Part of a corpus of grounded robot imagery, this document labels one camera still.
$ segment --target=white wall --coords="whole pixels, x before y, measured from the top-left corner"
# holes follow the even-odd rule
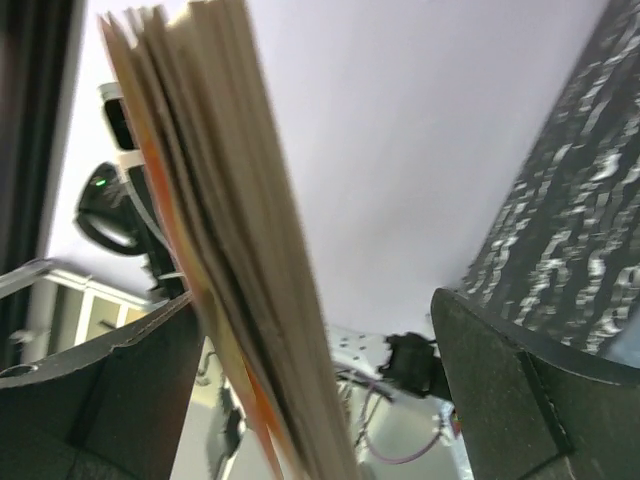
[[[143,290],[140,261],[71,225],[82,184],[113,155],[95,15],[135,3],[89,0],[49,254]],[[474,256],[605,3],[250,0],[330,322],[424,328],[431,292]]]

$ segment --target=screw hole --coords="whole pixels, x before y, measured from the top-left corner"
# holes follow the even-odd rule
[[[0,372],[0,378],[16,378],[27,373],[35,372],[38,369],[35,365],[15,365]]]

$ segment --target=book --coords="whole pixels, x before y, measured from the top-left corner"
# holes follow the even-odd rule
[[[275,478],[360,478],[244,0],[100,18],[172,252]]]

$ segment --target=black clamp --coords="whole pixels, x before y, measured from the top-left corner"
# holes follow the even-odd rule
[[[383,380],[419,398],[433,395],[451,400],[442,361],[436,357],[435,340],[410,332],[391,335],[386,342],[391,357],[386,365],[378,367]]]
[[[238,409],[233,402],[229,388],[221,387],[219,398],[226,418],[221,432],[222,442],[225,446],[226,455],[230,458],[238,450],[238,447],[240,447],[240,441],[242,439],[240,424],[243,418],[240,409]]]

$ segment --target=wire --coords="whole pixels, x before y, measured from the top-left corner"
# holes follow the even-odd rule
[[[382,401],[383,398],[384,397],[382,395],[378,395],[378,399],[376,400],[376,403],[373,405],[373,408],[371,409],[371,413],[369,414],[369,417],[367,417],[366,423],[362,424],[360,432],[358,433],[358,438],[356,438],[354,449],[358,448],[360,446],[360,443],[362,443],[362,440],[364,438],[364,433],[369,428],[369,424],[371,423],[371,420],[373,420],[373,416],[375,415],[376,411],[378,410],[378,407],[380,406],[380,402]]]
[[[433,438],[431,439],[431,441],[412,455],[409,455],[403,458],[388,458],[383,454],[381,454],[378,451],[378,449],[373,446],[371,437],[369,436],[368,424],[365,424],[365,417],[366,417],[366,412],[369,408],[369,402],[371,401],[371,397],[373,396],[373,393],[375,390],[375,386],[376,386],[375,382],[371,382],[371,385],[369,386],[369,391],[367,392],[367,396],[365,397],[365,400],[364,400],[364,405],[362,406],[362,411],[360,412],[360,421],[363,424],[363,429],[361,432],[362,440],[364,440],[364,444],[369,449],[369,452],[371,452],[371,455],[373,455],[380,462],[385,463],[387,465],[404,465],[405,463],[410,463],[410,462],[413,462],[414,460],[417,460],[418,458],[422,457],[425,453],[429,452],[436,445],[436,443],[438,443],[438,440],[440,440],[440,437],[442,437],[443,435],[444,422],[441,416],[439,417],[440,421],[439,421],[438,429],[435,435],[433,436]]]
[[[133,185],[133,182],[131,181],[131,177],[129,176],[129,172],[128,171],[125,172],[124,177],[125,177],[125,181],[123,182],[124,183],[124,188],[126,189],[127,194],[129,195],[129,198],[131,199],[131,203],[133,203],[134,208],[138,212],[138,215],[140,215],[140,218],[142,219],[144,224],[151,231],[151,233],[153,233],[153,235],[158,239],[158,241],[170,253],[173,254],[173,250],[171,249],[171,245],[169,245],[169,242],[167,241],[166,237],[160,231],[160,228],[158,227],[156,222],[153,221],[153,218],[151,218],[151,215],[149,214],[149,212],[145,208],[144,203],[142,203],[142,200],[140,199],[140,196],[138,195],[138,192],[136,191],[136,189],[135,189],[135,187]]]
[[[369,375],[359,372],[353,367],[348,367],[340,363],[334,363],[336,380],[350,382],[352,385],[367,388],[373,384],[375,393],[382,395],[389,403],[395,403],[393,397],[392,388],[383,387],[383,383],[378,383],[375,379]]]
[[[198,385],[199,387],[206,387],[208,385],[211,385],[211,380],[207,378],[207,372],[209,371],[209,361],[211,357],[215,356],[215,354],[215,351],[207,352],[202,361],[204,365],[202,366],[202,368],[198,368],[198,371],[196,372],[196,385]]]
[[[171,272],[171,273],[164,273],[162,275],[158,275],[158,280],[168,280],[170,278],[182,278],[184,277],[184,273],[182,272]]]

